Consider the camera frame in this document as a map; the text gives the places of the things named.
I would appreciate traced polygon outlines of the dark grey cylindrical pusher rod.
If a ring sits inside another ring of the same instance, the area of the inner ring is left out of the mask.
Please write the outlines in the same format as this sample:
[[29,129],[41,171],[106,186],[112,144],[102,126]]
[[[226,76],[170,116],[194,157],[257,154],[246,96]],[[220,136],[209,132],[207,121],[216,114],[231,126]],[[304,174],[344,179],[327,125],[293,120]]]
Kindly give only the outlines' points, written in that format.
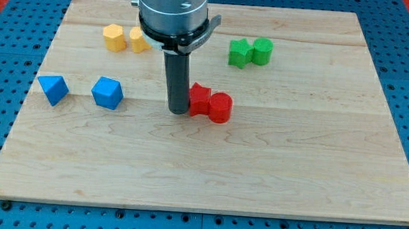
[[182,115],[189,109],[189,55],[164,53],[168,108]]

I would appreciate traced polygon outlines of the black clamp ring mount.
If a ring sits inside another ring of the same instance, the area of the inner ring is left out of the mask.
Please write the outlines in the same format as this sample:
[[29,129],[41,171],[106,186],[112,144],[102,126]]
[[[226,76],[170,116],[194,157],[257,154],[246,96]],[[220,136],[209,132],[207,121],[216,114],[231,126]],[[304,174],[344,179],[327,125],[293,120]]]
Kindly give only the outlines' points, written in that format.
[[147,25],[141,13],[138,16],[143,37],[149,45],[166,53],[181,55],[187,55],[204,45],[211,37],[214,29],[221,25],[222,17],[219,14],[212,19],[206,19],[197,29],[183,35],[177,35],[157,32]]

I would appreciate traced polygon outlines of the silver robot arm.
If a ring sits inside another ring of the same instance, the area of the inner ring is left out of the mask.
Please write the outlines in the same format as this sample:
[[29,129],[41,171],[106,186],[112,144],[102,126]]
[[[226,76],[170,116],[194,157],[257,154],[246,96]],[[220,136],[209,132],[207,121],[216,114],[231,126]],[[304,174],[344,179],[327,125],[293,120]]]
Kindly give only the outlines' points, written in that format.
[[131,0],[139,9],[143,38],[164,54],[170,112],[189,110],[189,58],[221,24],[221,15],[209,18],[208,0]]

